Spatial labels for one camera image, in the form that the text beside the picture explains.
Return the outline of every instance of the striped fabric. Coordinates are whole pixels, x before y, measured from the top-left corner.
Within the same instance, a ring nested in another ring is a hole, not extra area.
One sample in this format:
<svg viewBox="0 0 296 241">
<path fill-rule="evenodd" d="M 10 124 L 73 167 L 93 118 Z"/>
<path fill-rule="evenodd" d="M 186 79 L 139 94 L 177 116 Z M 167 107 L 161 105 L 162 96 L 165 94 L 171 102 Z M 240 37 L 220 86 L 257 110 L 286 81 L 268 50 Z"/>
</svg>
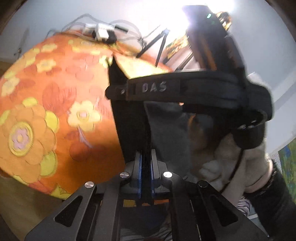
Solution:
<svg viewBox="0 0 296 241">
<path fill-rule="evenodd" d="M 120 230 L 120 241 L 148 241 L 150 239 L 153 241 L 157 239 L 161 241 L 172 241 L 172 229 L 168 219 L 161 225 L 157 233 L 149 237 L 143 237 L 126 228 Z"/>
<path fill-rule="evenodd" d="M 249 216 L 250 210 L 252 208 L 251 202 L 246 199 L 245 197 L 242 197 L 239 202 L 236 205 L 237 209 L 240 210 L 246 217 Z"/>
<path fill-rule="evenodd" d="M 279 169 L 279 171 L 282 173 L 281 170 L 281 160 L 279 159 L 279 153 L 275 153 L 271 156 L 271 159 L 274 160 L 274 162 L 276 163 L 276 167 Z"/>
</svg>

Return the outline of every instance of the black sleeve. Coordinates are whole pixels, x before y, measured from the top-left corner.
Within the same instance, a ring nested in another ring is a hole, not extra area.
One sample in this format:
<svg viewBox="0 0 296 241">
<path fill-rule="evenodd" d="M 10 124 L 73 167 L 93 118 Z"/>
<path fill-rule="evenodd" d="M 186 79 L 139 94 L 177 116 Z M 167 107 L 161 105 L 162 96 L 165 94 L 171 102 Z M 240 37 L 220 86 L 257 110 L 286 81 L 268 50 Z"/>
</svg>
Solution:
<svg viewBox="0 0 296 241">
<path fill-rule="evenodd" d="M 268 183 L 260 190 L 244 195 L 273 240 L 296 240 L 296 204 L 275 164 Z"/>
</svg>

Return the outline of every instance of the wooden surface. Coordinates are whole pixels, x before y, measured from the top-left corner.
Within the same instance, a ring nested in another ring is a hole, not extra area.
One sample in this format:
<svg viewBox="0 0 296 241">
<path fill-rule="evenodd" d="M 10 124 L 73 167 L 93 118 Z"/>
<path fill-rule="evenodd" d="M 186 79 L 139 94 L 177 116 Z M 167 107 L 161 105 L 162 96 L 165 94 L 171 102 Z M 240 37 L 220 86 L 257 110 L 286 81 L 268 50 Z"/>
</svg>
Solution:
<svg viewBox="0 0 296 241">
<path fill-rule="evenodd" d="M 11 63 L 0 61 L 0 77 L 9 69 Z"/>
<path fill-rule="evenodd" d="M 29 188 L 13 178 L 0 176 L 0 214 L 19 240 L 24 240 L 26 234 L 61 203 L 62 200 Z"/>
</svg>

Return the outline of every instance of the white wall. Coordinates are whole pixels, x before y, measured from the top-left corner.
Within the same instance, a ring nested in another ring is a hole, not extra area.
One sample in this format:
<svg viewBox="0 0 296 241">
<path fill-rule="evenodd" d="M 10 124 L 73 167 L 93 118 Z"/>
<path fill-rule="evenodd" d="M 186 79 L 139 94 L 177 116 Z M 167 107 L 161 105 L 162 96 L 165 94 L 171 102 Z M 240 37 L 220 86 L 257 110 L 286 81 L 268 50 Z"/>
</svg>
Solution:
<svg viewBox="0 0 296 241">
<path fill-rule="evenodd" d="M 178 20 L 182 4 L 200 4 L 205 1 L 191 0 L 28 0 L 12 17 L 0 35 L 0 59 L 14 59 L 22 35 L 29 28 L 23 51 L 42 41 L 49 29 L 61 29 L 64 25 L 84 13 L 110 22 L 125 19 L 136 24 L 142 35 L 148 34 L 159 24 L 173 23 L 182 30 Z M 287 91 L 279 87 L 296 67 L 296 43 L 277 13 L 264 0 L 208 0 L 213 11 L 229 11 L 233 18 L 230 32 L 243 54 L 247 72 L 256 72 L 267 82 L 275 95 L 281 97 Z M 163 28 L 151 35 L 155 37 Z M 177 31 L 169 34 L 168 42 L 176 37 Z M 156 55 L 159 43 L 150 54 Z M 291 136 L 289 130 L 295 123 L 288 106 L 294 96 L 281 105 L 274 120 L 268 125 L 268 149 L 275 150 Z M 275 137 L 281 132 L 282 138 Z"/>
</svg>

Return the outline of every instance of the painting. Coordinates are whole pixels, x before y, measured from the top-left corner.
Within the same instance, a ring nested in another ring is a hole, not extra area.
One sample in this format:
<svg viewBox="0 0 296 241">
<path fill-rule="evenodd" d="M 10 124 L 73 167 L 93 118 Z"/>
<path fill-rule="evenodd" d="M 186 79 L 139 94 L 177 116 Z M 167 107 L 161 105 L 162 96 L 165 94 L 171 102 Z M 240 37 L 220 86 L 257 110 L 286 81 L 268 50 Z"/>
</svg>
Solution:
<svg viewBox="0 0 296 241">
<path fill-rule="evenodd" d="M 279 151 L 283 177 L 296 203 L 296 138 Z"/>
</svg>

